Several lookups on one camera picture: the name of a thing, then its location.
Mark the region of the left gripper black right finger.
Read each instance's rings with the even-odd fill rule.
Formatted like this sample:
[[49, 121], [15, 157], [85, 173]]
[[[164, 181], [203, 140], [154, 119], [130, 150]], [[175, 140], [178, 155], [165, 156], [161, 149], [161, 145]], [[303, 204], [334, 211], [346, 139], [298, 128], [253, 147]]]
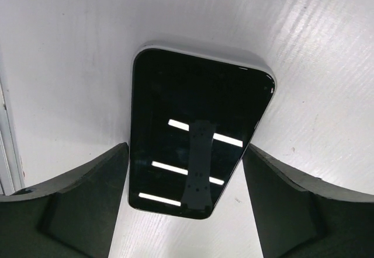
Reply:
[[264, 257], [373, 257], [373, 196], [295, 169], [253, 144], [244, 174]]

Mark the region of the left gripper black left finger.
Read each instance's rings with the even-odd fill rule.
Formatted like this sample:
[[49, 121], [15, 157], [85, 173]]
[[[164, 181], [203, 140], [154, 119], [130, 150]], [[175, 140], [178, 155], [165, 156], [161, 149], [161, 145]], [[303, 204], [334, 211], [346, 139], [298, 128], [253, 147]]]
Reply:
[[1, 257], [108, 257], [129, 147], [1, 196]]

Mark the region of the black smartphone silver edge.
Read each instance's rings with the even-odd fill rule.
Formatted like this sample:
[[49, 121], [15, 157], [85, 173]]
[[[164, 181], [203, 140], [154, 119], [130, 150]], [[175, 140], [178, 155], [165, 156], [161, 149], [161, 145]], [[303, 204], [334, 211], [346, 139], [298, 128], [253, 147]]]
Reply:
[[129, 205], [209, 218], [275, 89], [251, 51], [143, 44], [132, 63]]

